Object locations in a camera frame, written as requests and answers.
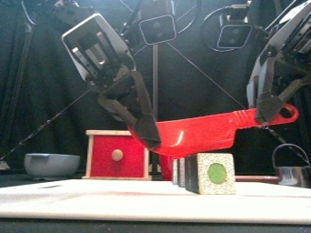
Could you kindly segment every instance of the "gray bowl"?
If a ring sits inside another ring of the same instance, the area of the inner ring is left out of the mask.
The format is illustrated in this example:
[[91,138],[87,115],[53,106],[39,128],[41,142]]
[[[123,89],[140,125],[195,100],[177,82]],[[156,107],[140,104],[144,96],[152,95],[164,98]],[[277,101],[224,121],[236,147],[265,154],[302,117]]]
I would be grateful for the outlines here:
[[71,177],[80,163],[80,157],[61,154],[25,154],[24,168],[33,179],[55,180]]

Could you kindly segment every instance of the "red scraper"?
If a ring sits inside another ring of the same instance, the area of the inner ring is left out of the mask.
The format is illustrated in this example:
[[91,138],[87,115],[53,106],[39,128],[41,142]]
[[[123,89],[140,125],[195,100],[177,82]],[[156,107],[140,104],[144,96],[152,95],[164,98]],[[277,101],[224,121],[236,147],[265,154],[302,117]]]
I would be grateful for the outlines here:
[[[291,113],[291,117],[277,114],[265,125],[255,121],[255,108],[219,115],[156,122],[161,143],[151,150],[159,155],[184,157],[199,152],[229,148],[235,142],[237,129],[294,122],[299,116],[298,109],[290,104],[285,104],[284,108]],[[131,128],[128,130],[141,142]]]

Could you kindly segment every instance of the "speckled cube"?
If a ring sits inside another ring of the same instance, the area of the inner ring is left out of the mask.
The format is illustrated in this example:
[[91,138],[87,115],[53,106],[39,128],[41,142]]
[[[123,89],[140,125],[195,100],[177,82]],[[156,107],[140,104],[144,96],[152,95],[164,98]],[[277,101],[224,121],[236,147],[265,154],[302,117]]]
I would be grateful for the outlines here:
[[184,187],[197,194],[235,194],[233,157],[225,153],[197,153],[184,159]]

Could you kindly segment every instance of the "green circle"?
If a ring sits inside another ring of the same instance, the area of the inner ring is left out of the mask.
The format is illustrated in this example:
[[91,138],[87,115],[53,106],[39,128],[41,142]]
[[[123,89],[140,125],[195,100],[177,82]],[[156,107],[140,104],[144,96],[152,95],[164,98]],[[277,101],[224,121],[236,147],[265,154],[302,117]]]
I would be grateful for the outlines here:
[[227,178],[227,171],[223,164],[215,163],[209,165],[208,168],[209,181],[213,184],[221,184]]

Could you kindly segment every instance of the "black backdrop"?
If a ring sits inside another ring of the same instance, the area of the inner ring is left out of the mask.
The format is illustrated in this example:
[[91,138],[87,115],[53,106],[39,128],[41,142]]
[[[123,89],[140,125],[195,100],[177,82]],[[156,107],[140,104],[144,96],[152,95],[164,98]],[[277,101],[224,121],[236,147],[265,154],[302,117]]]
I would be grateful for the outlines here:
[[[76,1],[92,6],[115,29],[120,29],[129,17],[136,0]],[[208,50],[199,40],[199,27],[205,15],[215,9],[245,1],[203,0],[197,24],[177,38],[159,45],[159,98],[157,120],[200,117],[231,112],[247,107],[245,86],[257,45],[251,37],[247,45],[231,53]],[[280,1],[284,7],[290,1]],[[265,27],[276,16],[273,1],[253,0],[252,19]],[[47,20],[44,14],[32,15],[37,26],[27,32],[19,1],[0,2],[0,139],[4,155],[20,141],[51,119],[87,91],[72,60],[61,44],[63,31]],[[31,38],[29,53],[23,59],[23,45]],[[147,46],[135,56],[137,70],[152,95],[152,47]],[[294,144],[310,147],[310,88],[300,92],[304,109],[303,124],[271,127]],[[63,153],[81,157],[80,169],[85,169],[87,130],[124,130],[99,106],[96,94],[87,94],[61,116],[47,126],[23,147],[8,157],[15,168],[23,168],[25,153]],[[267,130],[243,129],[236,132],[236,142],[228,151],[235,156],[237,174],[272,174],[271,154],[279,141]]]

